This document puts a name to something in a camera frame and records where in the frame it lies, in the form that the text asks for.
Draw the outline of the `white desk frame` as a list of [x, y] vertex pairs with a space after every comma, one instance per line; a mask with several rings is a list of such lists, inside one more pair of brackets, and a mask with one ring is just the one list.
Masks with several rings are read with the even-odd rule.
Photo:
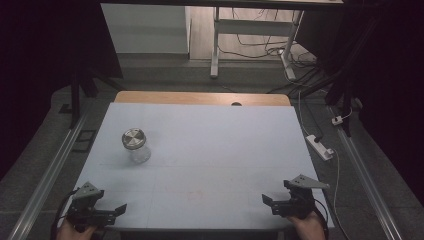
[[211, 56], [210, 77], [218, 77], [219, 64], [219, 49], [218, 41], [220, 34], [241, 34], [241, 35], [268, 35], [287, 37], [287, 44], [283, 50], [279, 50], [281, 62], [288, 80], [295, 80], [296, 76], [292, 65], [289, 61], [291, 47], [295, 40], [295, 36], [300, 25], [303, 12], [301, 10], [293, 11], [293, 20], [291, 22], [277, 21], [254, 21], [254, 20], [235, 20], [221, 19], [220, 8], [214, 8], [214, 34], [213, 34], [213, 49]]

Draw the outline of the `black metal stand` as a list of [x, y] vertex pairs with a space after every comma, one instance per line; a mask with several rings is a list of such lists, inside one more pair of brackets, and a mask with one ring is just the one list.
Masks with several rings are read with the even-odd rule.
[[312, 93], [317, 92], [321, 88], [330, 85], [330, 89], [324, 98], [325, 103], [329, 106], [333, 106], [342, 99], [343, 122], [341, 123], [341, 126], [348, 137], [351, 136], [349, 129], [349, 116], [351, 114], [354, 73], [357, 71], [359, 57], [362, 54], [368, 39], [371, 37], [378, 25], [378, 22], [378, 17], [369, 17], [368, 20], [358, 28], [355, 36], [351, 38], [350, 42], [342, 49], [342, 51], [346, 52], [346, 55], [338, 70], [330, 75], [326, 80], [318, 82], [305, 91], [298, 93], [298, 99], [301, 100]]
[[124, 90], [124, 87], [115, 80], [107, 77], [93, 67], [77, 67], [71, 77], [71, 103], [64, 104], [60, 109], [60, 113], [71, 115], [70, 129], [73, 129], [77, 125], [81, 117], [80, 91], [83, 91], [85, 96], [89, 98], [95, 98], [98, 95], [99, 90], [94, 82], [95, 79], [100, 80], [115, 90]]

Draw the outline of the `black curtain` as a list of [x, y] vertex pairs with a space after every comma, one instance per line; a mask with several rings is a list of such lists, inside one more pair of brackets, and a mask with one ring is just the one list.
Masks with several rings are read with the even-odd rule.
[[122, 76], [101, 0], [0, 0], [0, 179], [52, 94], [92, 73]]
[[369, 17], [379, 18], [359, 57], [352, 99], [359, 119], [424, 207], [424, 0], [343, 0], [303, 14], [297, 41], [330, 76]]

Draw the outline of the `black rectangular floor frame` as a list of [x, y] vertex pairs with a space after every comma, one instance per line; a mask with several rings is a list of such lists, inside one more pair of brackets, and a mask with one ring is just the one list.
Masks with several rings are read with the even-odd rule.
[[81, 130], [74, 142], [72, 151], [76, 153], [89, 153], [96, 135], [96, 130]]

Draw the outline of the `white power strip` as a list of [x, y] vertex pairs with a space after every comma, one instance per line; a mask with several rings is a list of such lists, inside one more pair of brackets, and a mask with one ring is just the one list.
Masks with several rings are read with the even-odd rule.
[[315, 135], [311, 134], [305, 137], [309, 145], [315, 150], [323, 161], [328, 161], [333, 158], [334, 151], [331, 148], [326, 148], [321, 141], [318, 143], [314, 142]]

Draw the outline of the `wooden table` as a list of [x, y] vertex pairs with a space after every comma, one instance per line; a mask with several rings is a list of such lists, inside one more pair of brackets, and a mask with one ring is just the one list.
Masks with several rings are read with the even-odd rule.
[[283, 94], [120, 91], [116, 103], [193, 104], [225, 106], [290, 106]]

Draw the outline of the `clear glass jar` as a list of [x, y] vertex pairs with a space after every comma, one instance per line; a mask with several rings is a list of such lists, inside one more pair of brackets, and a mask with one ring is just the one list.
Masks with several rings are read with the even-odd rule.
[[134, 142], [131, 140], [128, 143], [124, 143], [124, 147], [127, 150], [130, 159], [135, 163], [144, 163], [151, 157], [151, 150], [145, 141]]

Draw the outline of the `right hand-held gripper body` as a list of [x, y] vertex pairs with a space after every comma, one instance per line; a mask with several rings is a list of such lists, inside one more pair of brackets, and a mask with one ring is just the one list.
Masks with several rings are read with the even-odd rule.
[[289, 190], [290, 199], [283, 216], [304, 219], [316, 208], [312, 190], [329, 189], [330, 185], [300, 174], [292, 180], [285, 180], [284, 187]]

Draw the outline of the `light blue table mat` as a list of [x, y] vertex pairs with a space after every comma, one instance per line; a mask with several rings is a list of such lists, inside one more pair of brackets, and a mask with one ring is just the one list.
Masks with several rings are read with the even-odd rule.
[[[122, 135], [140, 128], [151, 157], [133, 162]], [[317, 176], [291, 106], [110, 104], [76, 184], [126, 204], [118, 230], [279, 230], [262, 195], [287, 199], [285, 180]]]

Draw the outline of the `person's right hand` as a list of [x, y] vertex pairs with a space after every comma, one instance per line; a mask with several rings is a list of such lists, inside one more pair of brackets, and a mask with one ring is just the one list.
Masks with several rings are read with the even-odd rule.
[[325, 233], [319, 216], [312, 212], [306, 218], [289, 216], [288, 220], [295, 226], [301, 240], [325, 240]]

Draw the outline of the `person's left hand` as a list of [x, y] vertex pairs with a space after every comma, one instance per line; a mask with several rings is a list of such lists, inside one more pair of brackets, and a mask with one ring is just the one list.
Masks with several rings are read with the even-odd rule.
[[89, 226], [85, 231], [78, 232], [74, 226], [65, 219], [57, 231], [56, 240], [91, 240], [97, 230], [95, 226]]

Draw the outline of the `aluminium floor rail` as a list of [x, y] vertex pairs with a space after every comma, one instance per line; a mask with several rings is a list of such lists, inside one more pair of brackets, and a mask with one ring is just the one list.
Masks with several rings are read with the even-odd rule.
[[26, 240], [86, 119], [87, 108], [82, 110], [73, 127], [67, 131], [7, 240]]
[[379, 147], [362, 129], [348, 137], [337, 126], [341, 144], [335, 152], [337, 180], [332, 200], [333, 214], [347, 240], [404, 240], [376, 178], [389, 169]]

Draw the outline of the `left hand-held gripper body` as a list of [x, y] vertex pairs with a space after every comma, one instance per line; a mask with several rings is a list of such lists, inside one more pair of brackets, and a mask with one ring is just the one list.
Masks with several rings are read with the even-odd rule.
[[85, 231], [89, 226], [105, 227], [107, 217], [116, 218], [114, 211], [95, 208], [96, 202], [103, 196], [104, 191], [99, 190], [90, 182], [86, 182], [73, 195], [67, 211], [67, 220], [78, 232]]

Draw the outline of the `round silver metal lid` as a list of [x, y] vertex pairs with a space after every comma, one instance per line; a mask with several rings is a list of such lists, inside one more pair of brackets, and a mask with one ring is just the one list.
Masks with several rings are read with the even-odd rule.
[[126, 149], [136, 150], [145, 145], [147, 138], [140, 128], [131, 128], [122, 135], [121, 140]]

